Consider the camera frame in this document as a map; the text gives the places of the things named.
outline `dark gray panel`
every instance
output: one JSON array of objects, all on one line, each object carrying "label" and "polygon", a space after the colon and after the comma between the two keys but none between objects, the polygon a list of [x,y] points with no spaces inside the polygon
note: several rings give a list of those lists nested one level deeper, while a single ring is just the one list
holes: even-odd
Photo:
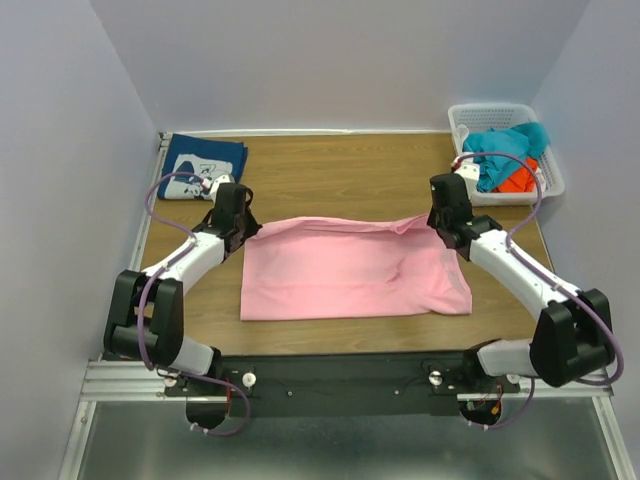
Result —
[{"label": "dark gray panel", "polygon": [[179,403],[103,403],[81,478],[609,479],[590,399],[538,399],[512,427],[427,415],[255,419],[232,438],[192,433]]}]

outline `white laundry basket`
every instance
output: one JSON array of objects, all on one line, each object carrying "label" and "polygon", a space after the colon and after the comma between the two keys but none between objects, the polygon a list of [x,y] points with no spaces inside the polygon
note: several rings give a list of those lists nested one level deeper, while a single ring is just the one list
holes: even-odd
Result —
[{"label": "white laundry basket", "polygon": [[[522,123],[537,122],[535,112],[527,105],[515,103],[469,103],[454,105],[449,109],[449,123],[453,146],[458,155],[462,155],[462,139],[458,138],[458,125],[466,125],[471,133],[484,132],[489,128],[510,128]],[[543,197],[554,197],[564,192],[564,181],[558,170],[551,149],[547,146],[540,158],[538,166],[542,170],[547,189]],[[536,201],[536,193],[471,193],[473,205],[532,205]]]}]

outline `pink shirt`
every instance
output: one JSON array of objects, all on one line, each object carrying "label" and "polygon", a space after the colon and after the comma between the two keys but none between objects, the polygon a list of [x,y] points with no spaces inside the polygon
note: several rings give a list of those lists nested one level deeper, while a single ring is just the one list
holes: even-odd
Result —
[{"label": "pink shirt", "polygon": [[469,314],[471,291],[456,255],[426,216],[268,223],[245,244],[240,318]]}]

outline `gray wall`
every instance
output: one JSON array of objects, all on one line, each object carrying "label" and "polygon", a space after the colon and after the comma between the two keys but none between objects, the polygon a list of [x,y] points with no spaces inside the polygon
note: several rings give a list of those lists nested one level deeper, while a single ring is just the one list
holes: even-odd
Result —
[{"label": "gray wall", "polygon": [[56,478],[157,135],[85,0],[0,6],[0,476]]},{"label": "gray wall", "polygon": [[614,407],[640,471],[640,4],[594,0],[533,102],[567,193],[542,230],[560,274],[609,295],[627,360]]},{"label": "gray wall", "polygon": [[91,0],[156,126],[447,128],[528,103],[588,0]]}]

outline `wooden tabletop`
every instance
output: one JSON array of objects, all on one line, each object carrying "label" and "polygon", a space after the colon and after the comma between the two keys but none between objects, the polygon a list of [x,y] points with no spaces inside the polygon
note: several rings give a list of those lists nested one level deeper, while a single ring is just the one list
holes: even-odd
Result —
[{"label": "wooden tabletop", "polygon": [[[255,194],[260,223],[297,216],[365,221],[399,220],[431,208],[429,178],[449,171],[451,136],[349,135],[252,137],[242,183]],[[189,227],[210,208],[204,201],[161,201],[155,211]],[[477,208],[504,228],[528,207]],[[537,225],[516,235],[529,254],[549,266]],[[153,222],[143,266],[171,253],[184,234]],[[535,321],[489,274],[461,260],[473,293],[473,313],[410,317],[241,322],[243,251],[206,274],[185,297],[185,332],[224,354],[346,353],[464,349],[494,338],[530,338]]]}]

